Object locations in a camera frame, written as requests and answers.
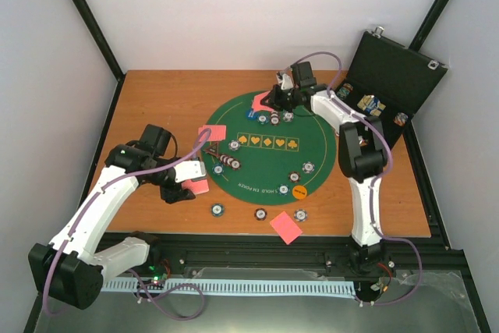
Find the black red chip top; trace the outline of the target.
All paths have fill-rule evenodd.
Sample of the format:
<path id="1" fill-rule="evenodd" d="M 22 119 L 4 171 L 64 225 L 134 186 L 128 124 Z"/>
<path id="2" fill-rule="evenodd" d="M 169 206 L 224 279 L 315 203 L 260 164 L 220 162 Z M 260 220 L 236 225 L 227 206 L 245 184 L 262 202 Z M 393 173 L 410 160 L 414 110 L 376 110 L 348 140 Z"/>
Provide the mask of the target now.
<path id="1" fill-rule="evenodd" d="M 273 126 L 279 125 L 281 122 L 281 117 L 278 112 L 272 112 L 270 115 L 270 124 Z"/>

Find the light blue chip top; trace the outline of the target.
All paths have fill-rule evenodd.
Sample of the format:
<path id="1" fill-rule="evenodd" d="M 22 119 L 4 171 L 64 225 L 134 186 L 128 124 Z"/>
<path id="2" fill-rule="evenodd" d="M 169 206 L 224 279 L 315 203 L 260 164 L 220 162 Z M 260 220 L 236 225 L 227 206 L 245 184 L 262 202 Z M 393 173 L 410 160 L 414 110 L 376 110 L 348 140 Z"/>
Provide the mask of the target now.
<path id="1" fill-rule="evenodd" d="M 294 114 L 292 112 L 283 112 L 282 120 L 284 122 L 291 122 L 294 119 Z"/>

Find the red-backed playing card deck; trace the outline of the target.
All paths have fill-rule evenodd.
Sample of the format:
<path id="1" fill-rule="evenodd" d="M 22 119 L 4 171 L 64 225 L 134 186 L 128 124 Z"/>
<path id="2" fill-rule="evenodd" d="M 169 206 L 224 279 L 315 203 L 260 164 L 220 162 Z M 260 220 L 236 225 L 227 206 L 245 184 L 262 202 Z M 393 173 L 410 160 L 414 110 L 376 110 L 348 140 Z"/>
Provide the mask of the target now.
<path id="1" fill-rule="evenodd" d="M 196 181 L 189 179 L 182 182 L 182 187 L 190 190 L 194 195 L 207 193 L 210 190 L 209 183 L 206 179 L 199 179 Z"/>

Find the spread black red chips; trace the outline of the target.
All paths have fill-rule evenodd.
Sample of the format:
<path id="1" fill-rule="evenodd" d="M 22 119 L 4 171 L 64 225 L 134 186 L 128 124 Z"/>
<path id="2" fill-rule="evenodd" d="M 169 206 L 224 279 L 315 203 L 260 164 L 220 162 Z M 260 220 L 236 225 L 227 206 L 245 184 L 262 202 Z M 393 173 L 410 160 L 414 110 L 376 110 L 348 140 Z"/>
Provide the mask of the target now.
<path id="1" fill-rule="evenodd" d="M 233 170 L 238 170 L 241 168 L 241 162 L 237 158 L 234 158 L 233 156 L 228 154 L 221 154 L 219 156 L 219 161 L 223 165 L 226 165 Z"/>

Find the black red poker chip stack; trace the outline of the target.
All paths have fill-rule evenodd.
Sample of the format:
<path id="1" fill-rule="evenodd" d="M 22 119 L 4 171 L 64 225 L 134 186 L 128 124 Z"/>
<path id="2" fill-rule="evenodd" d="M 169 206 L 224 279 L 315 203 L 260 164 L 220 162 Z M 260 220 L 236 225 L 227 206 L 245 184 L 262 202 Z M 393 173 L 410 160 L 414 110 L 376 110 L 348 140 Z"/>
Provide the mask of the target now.
<path id="1" fill-rule="evenodd" d="M 258 208 L 254 212 L 254 217 L 258 221 L 264 221 L 267 219 L 267 211 L 263 208 Z"/>

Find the light blue poker chip stack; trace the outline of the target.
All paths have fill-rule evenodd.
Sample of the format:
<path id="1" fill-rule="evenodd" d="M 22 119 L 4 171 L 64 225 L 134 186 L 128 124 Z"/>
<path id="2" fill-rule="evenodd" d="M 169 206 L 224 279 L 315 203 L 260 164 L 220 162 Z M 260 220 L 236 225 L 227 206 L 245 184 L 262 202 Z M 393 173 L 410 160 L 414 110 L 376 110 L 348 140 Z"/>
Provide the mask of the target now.
<path id="1" fill-rule="evenodd" d="M 296 210 L 294 213 L 294 219 L 297 222 L 304 222 L 307 218 L 308 218 L 308 214 L 303 209 Z"/>

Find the red-backed card bottom edge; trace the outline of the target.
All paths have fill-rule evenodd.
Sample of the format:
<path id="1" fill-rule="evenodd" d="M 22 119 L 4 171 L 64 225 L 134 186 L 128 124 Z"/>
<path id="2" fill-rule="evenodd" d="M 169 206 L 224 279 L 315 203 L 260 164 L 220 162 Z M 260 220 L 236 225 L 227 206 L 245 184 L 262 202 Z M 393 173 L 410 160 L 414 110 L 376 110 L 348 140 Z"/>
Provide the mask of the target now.
<path id="1" fill-rule="evenodd" d="M 285 211 L 270 221 L 270 225 L 286 245 L 298 239 L 303 231 Z"/>

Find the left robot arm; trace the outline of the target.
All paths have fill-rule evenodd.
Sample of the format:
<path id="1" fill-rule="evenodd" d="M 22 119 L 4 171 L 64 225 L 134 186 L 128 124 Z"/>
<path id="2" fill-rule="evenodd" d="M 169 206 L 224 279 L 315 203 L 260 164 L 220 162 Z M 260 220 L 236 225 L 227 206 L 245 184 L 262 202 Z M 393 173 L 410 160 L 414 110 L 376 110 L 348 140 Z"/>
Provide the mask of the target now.
<path id="1" fill-rule="evenodd" d="M 36 243 L 28 253 L 47 315 L 53 314 L 50 298 L 84 310 L 105 282 L 130 268 L 138 266 L 151 273 L 161 266 L 162 253 L 153 247 L 154 239 L 140 232 L 103 251 L 97 251 L 97 245 L 120 207 L 142 185 L 157 186 L 168 204 L 194 199 L 194 193 L 182 184 L 206 175 L 195 156 L 210 135 L 209 129 L 203 130 L 187 155 L 166 159 L 172 134 L 147 125 L 141 138 L 111 149 L 94 188 L 77 212 L 48 244 Z"/>

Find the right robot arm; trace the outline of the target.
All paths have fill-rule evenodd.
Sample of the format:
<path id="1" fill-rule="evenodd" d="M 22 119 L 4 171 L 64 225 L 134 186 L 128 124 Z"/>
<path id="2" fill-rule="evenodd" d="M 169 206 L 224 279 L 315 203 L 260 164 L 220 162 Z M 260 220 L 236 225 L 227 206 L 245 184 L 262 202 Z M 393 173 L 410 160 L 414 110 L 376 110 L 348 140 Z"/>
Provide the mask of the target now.
<path id="1" fill-rule="evenodd" d="M 381 120 L 350 108 L 332 89 L 319 85 L 309 62 L 298 62 L 276 73 L 277 83 L 260 100 L 277 112 L 303 106 L 338 134 L 338 163 L 352 191 L 353 227 L 349 266 L 368 275 L 384 257 L 380 224 L 380 185 L 393 158 Z"/>

